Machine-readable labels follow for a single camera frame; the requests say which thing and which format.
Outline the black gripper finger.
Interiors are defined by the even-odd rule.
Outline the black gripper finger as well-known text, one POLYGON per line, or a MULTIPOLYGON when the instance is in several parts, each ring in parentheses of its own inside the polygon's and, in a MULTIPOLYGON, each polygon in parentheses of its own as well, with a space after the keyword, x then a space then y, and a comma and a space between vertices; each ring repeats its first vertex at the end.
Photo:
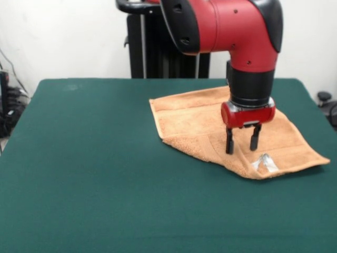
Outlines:
POLYGON ((251 141, 250 141, 250 150, 251 151, 255 151, 257 149, 258 143, 259 143, 259 135, 260 135, 260 131, 262 128, 262 125, 259 123, 256 123, 253 125, 254 130, 253 130, 253 134, 251 136, 251 141))
POLYGON ((232 129, 226 128, 226 153, 233 154, 234 152, 234 141, 232 129))

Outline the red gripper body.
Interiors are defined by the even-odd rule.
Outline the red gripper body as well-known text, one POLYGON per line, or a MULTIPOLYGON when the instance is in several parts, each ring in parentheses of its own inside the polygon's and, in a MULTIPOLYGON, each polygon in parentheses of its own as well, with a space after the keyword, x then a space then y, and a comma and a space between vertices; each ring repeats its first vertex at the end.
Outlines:
POLYGON ((231 101, 221 104, 222 120, 229 129, 270 122, 275 116, 275 111, 276 106, 272 98, 269 98, 267 105, 260 108, 242 108, 231 101))

